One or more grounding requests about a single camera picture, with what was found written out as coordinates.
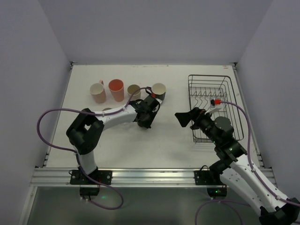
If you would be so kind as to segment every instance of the rack wire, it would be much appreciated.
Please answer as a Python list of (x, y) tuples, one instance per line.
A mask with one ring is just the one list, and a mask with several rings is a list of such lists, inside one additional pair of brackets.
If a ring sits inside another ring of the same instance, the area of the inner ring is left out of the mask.
[[(236, 102), (233, 84), (228, 76), (219, 75), (190, 75), (188, 76), (189, 105), (192, 110), (195, 107), (208, 110), (210, 100), (218, 98), (223, 101)], [(234, 128), (233, 137), (240, 141), (244, 138), (244, 132), (239, 111), (232, 105), (226, 104), (223, 110), (215, 112), (211, 119), (219, 116), (227, 117)], [(193, 130), (195, 143), (210, 143), (211, 140), (201, 131)]]

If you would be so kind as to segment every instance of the white table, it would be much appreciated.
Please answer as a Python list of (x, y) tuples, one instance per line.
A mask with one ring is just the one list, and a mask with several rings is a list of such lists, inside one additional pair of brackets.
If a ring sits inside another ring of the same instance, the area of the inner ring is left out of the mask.
[[(231, 66), (199, 65), (75, 65), (68, 84), (63, 108), (82, 110), (90, 108), (101, 111), (115, 108), (128, 100), (127, 87), (138, 84), (141, 87), (164, 83), (167, 87), (165, 101), (157, 114), (151, 129), (141, 129), (136, 123), (119, 125), (102, 133), (95, 148), (95, 160), (99, 168), (199, 168), (218, 160), (212, 143), (194, 143), (192, 131), (181, 128), (174, 114), (189, 111), (188, 75), (226, 75), (233, 83), (237, 103), (243, 107), (238, 85)], [(125, 99), (114, 101), (108, 89), (112, 79), (124, 82)], [(90, 96), (93, 83), (104, 81), (107, 101), (97, 104)], [(53, 139), (53, 144), (72, 147), (66, 130), (76, 118), (76, 113), (62, 112)], [(247, 124), (241, 122), (245, 138), (241, 144), (247, 146)], [(251, 142), (253, 161), (259, 166), (257, 152)], [(76, 167), (72, 153), (51, 149), (47, 167)]]

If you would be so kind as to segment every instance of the pink cup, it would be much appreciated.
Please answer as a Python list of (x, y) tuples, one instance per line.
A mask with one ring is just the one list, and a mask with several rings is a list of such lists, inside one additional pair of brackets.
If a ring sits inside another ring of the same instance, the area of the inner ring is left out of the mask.
[(109, 82), (108, 88), (112, 93), (114, 100), (121, 102), (124, 100), (124, 83), (119, 79)]
[(93, 96), (95, 102), (104, 103), (106, 101), (106, 93), (104, 86), (101, 83), (95, 83), (90, 87), (90, 94)]

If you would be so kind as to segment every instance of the metal bracket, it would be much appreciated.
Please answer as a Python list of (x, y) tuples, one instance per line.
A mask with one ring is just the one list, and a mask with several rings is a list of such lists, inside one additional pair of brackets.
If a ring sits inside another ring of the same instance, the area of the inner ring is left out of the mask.
[(209, 170), (194, 171), (194, 179), (196, 185), (211, 185), (211, 186), (224, 185), (219, 180), (214, 180), (211, 177)]
[[(95, 184), (91, 180), (86, 178), (79, 170), (71, 170), (69, 171), (69, 174), (71, 174), (70, 184), (72, 185)], [(111, 170), (98, 170), (95, 179), (97, 179), (101, 183), (110, 185), (112, 183), (112, 177), (113, 177), (113, 172)]]

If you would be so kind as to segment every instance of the beige cup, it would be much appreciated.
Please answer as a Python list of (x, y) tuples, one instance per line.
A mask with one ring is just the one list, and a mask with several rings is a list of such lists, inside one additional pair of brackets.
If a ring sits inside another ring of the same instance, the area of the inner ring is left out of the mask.
[(110, 81), (108, 88), (111, 91), (114, 100), (117, 102), (124, 100), (124, 83), (122, 80), (114, 79)]
[(131, 84), (128, 88), (127, 88), (127, 93), (128, 96), (130, 97), (136, 90), (138, 90), (131, 98), (131, 101), (135, 101), (141, 98), (141, 90), (139, 85), (136, 84)]
[(101, 83), (95, 83), (90, 87), (90, 94), (93, 96), (95, 102), (104, 103), (106, 101), (106, 93), (104, 86)]

